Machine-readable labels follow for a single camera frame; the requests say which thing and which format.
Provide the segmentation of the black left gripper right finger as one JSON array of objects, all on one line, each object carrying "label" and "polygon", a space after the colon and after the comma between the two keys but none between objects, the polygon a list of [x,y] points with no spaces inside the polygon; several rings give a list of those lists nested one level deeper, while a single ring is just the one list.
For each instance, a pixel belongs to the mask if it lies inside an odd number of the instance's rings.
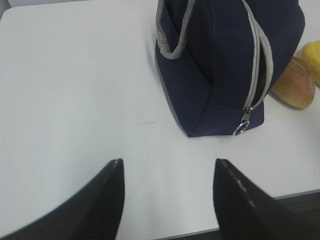
[{"label": "black left gripper right finger", "polygon": [[320,228],[269,196],[227,159],[216,159],[213,205],[224,240],[318,240]]}]

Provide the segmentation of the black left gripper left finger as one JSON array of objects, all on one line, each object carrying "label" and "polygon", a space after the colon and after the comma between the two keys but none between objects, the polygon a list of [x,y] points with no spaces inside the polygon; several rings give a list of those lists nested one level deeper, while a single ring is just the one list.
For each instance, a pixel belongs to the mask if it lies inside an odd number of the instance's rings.
[{"label": "black left gripper left finger", "polygon": [[5,240],[114,240],[125,202],[122,159],[114,159],[75,195]]}]

